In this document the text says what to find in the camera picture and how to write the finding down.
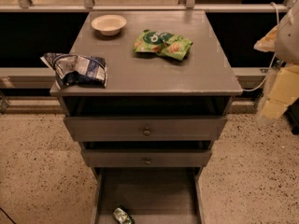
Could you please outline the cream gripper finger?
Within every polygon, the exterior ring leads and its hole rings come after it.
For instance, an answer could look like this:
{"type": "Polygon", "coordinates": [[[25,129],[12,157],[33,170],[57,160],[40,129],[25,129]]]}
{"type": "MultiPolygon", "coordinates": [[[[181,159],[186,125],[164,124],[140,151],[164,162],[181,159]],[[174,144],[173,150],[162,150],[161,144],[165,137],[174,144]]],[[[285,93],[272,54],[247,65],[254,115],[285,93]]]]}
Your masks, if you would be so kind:
{"type": "Polygon", "coordinates": [[[299,65],[287,64],[278,71],[262,106],[261,116],[265,119],[279,119],[298,98],[299,65]]]}
{"type": "Polygon", "coordinates": [[[277,27],[273,27],[263,38],[254,44],[254,48],[262,52],[274,52],[277,39],[277,27]]]}

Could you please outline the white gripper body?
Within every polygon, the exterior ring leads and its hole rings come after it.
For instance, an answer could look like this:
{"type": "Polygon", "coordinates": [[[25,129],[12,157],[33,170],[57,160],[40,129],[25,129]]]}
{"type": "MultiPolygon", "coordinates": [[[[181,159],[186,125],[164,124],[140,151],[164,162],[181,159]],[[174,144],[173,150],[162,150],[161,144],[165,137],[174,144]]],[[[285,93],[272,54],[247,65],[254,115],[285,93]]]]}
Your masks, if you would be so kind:
{"type": "Polygon", "coordinates": [[[299,63],[299,1],[278,25],[275,52],[286,63],[299,63]]]}

